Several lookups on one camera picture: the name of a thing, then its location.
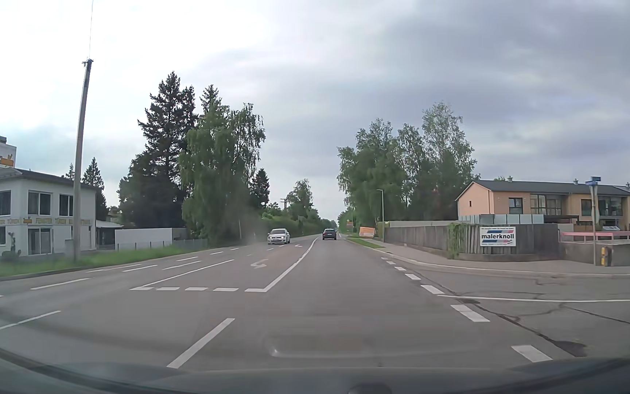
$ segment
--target car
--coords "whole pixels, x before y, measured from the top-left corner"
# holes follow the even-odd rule
[[[285,228],[274,228],[267,236],[267,244],[273,243],[291,243],[291,234]]]
[[[337,230],[334,228],[325,228],[325,231],[322,232],[322,239],[337,239]]]

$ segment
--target car hood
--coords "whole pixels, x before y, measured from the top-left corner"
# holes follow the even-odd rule
[[[0,372],[9,393],[630,393],[630,359],[575,358],[512,370],[336,367],[186,372],[121,363]]]

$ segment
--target silver car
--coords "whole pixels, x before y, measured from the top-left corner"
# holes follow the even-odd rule
[[[267,236],[267,243],[269,245],[273,243],[291,243],[291,235],[285,228],[274,228],[269,231]]]

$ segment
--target dark roof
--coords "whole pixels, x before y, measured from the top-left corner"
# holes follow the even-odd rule
[[[20,168],[0,168],[0,179],[22,177],[25,179],[33,179],[41,182],[64,184],[67,186],[74,186],[74,182],[64,177],[58,177],[57,175],[50,175],[45,173],[38,173],[36,171],[22,170]],[[86,189],[97,189],[94,186],[82,183],[82,187]]]
[[[493,181],[479,179],[475,183],[490,189],[493,192],[530,192],[548,194],[590,194],[590,188],[586,184],[574,184],[572,182],[527,182],[527,181]],[[599,194],[602,196],[630,196],[629,192],[617,187],[600,184]]]

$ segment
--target dark car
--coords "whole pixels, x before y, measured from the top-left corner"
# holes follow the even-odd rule
[[[337,239],[337,231],[334,228],[325,228],[322,232],[322,239]]]

